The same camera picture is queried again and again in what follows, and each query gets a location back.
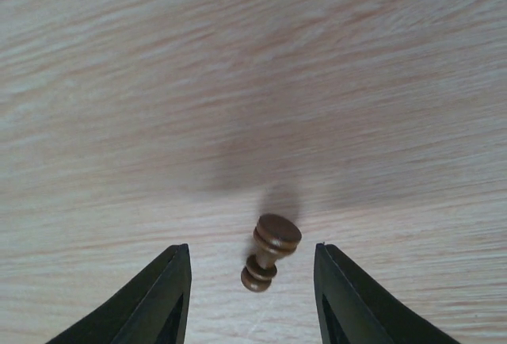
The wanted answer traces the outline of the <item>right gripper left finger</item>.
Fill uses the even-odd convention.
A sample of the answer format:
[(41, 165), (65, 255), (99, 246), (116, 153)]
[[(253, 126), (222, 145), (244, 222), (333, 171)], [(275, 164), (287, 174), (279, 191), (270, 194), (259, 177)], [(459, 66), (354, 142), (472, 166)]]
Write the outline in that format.
[(189, 245), (172, 245), (50, 343), (183, 343), (192, 282)]

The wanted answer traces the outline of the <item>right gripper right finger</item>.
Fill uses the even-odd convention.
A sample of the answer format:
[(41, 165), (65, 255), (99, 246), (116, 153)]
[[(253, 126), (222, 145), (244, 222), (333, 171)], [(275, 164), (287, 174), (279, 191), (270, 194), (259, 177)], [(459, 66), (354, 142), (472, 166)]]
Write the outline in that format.
[(314, 293), (323, 343), (456, 343), (397, 300), (335, 245), (314, 253)]

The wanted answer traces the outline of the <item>dark knight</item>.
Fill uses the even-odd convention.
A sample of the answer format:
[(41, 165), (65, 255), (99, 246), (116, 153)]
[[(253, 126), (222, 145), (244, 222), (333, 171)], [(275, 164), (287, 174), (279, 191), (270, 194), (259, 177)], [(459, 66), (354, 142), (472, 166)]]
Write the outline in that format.
[(276, 262), (294, 254), (301, 239), (301, 231), (290, 220), (273, 213), (261, 215), (253, 230), (256, 249), (241, 272), (244, 287), (266, 291), (277, 275)]

